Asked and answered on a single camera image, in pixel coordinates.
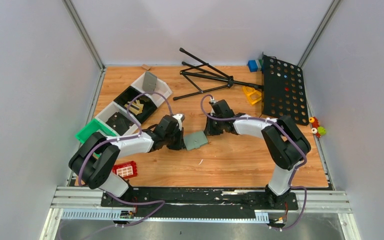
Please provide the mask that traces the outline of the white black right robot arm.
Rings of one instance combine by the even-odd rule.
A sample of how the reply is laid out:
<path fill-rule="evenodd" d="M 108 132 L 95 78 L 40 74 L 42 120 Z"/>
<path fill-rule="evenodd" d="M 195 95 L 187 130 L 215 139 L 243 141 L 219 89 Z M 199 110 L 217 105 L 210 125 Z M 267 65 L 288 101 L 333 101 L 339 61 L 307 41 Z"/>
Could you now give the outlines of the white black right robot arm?
<path fill-rule="evenodd" d="M 217 136 L 223 133 L 252 136 L 264 140 L 275 164 L 267 192 L 280 197 L 291 189 L 297 169 L 307 162 L 311 144 L 292 120 L 284 115 L 280 118 L 254 117 L 245 113 L 235 114 L 228 103 L 210 97 L 211 112 L 206 113 L 204 133 Z"/>

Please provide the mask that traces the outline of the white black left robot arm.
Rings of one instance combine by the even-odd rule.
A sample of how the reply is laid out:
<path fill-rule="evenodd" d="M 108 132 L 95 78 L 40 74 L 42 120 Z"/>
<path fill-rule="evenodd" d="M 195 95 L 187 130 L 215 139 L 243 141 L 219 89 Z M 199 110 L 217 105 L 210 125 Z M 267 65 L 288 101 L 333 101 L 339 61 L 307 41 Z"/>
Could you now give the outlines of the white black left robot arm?
<path fill-rule="evenodd" d="M 100 188 L 114 197 L 121 197 L 131 186 L 113 172 L 116 160 L 151 153 L 162 147 L 177 151 L 184 149 L 184 119 L 181 113 L 165 115 L 158 124 L 143 130 L 140 135 L 105 136 L 95 132 L 71 157 L 68 167 L 90 189 Z"/>

